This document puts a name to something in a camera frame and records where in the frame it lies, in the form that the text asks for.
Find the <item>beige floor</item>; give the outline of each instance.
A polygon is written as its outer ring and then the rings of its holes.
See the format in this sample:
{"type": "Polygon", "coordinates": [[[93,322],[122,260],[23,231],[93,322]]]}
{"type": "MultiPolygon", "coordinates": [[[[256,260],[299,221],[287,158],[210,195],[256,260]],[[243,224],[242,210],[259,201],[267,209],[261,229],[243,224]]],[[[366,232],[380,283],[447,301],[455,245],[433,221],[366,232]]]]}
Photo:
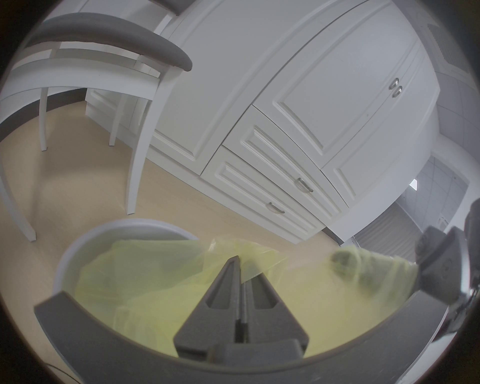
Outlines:
{"type": "MultiPolygon", "coordinates": [[[[78,236],[124,218],[131,149],[84,115],[85,102],[48,113],[48,150],[41,152],[38,119],[0,143],[8,181],[37,231],[29,243],[0,203],[0,295],[20,332],[46,363],[71,373],[42,332],[33,307],[51,294],[62,253],[78,236]]],[[[230,211],[147,161],[137,213],[179,226],[201,240],[234,236],[285,252],[298,263],[328,255],[337,245],[324,233],[293,245],[230,211]]]]}

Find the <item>yellow plastic bag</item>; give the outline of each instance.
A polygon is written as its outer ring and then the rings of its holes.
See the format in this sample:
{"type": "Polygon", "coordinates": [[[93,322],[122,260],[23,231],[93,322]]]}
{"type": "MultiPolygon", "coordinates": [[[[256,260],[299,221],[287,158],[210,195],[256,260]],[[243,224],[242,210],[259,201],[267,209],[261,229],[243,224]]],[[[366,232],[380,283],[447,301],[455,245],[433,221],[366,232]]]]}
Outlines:
{"type": "Polygon", "coordinates": [[[285,257],[249,241],[213,240],[205,247],[194,240],[120,240],[82,269],[74,297],[125,337],[177,356],[174,335],[237,255],[241,282],[262,272],[280,280],[285,257]]]}
{"type": "Polygon", "coordinates": [[[346,247],[328,260],[284,271],[272,285],[309,335],[309,357],[393,314],[411,295],[417,273],[416,264],[400,257],[346,247]]]}

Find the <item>cable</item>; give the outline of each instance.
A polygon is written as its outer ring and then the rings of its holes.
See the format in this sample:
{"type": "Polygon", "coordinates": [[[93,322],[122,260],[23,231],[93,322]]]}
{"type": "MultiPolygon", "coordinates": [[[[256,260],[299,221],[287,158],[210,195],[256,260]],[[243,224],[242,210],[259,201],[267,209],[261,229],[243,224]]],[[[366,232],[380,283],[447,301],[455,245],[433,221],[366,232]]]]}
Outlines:
{"type": "Polygon", "coordinates": [[[70,377],[72,380],[75,380],[78,384],[82,384],[77,379],[75,379],[74,377],[71,377],[67,372],[62,371],[60,368],[57,368],[55,365],[51,365],[51,364],[48,364],[48,363],[45,363],[45,365],[49,366],[50,368],[55,368],[57,371],[60,371],[60,372],[64,373],[65,375],[67,375],[68,377],[70,377]]]}

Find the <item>silver handle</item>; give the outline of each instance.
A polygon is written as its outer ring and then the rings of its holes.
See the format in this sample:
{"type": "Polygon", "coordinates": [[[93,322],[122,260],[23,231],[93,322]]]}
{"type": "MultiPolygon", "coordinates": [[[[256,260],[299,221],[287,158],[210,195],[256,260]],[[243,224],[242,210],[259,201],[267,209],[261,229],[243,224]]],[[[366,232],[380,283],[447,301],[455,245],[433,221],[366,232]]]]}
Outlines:
{"type": "Polygon", "coordinates": [[[390,86],[388,87],[388,89],[392,90],[394,89],[396,86],[398,85],[398,77],[393,80],[393,83],[390,84],[390,86]]]}
{"type": "Polygon", "coordinates": [[[310,187],[308,186],[308,184],[307,184],[306,182],[304,182],[301,177],[299,177],[299,178],[297,179],[297,181],[298,181],[301,185],[303,185],[303,186],[308,190],[308,192],[313,192],[313,189],[310,188],[310,187]]]}
{"type": "Polygon", "coordinates": [[[285,211],[282,211],[280,208],[274,206],[272,202],[269,202],[268,205],[271,206],[273,209],[275,209],[278,213],[281,213],[281,214],[285,213],[285,211]]]}
{"type": "Polygon", "coordinates": [[[402,93],[402,86],[398,87],[395,92],[393,92],[392,97],[397,97],[399,94],[402,93]]]}

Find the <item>gray cushion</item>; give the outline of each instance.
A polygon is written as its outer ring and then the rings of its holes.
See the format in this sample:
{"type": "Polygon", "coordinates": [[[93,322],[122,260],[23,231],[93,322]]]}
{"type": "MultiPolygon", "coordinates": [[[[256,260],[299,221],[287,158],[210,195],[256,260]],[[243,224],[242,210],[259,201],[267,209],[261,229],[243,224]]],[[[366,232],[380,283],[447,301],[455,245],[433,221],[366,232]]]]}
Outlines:
{"type": "Polygon", "coordinates": [[[190,7],[195,0],[150,0],[152,3],[158,4],[177,16],[190,7]]]}
{"type": "Polygon", "coordinates": [[[81,41],[107,44],[151,59],[192,69],[192,61],[181,48],[137,24],[100,13],[69,13],[43,22],[27,47],[47,41],[81,41]]]}

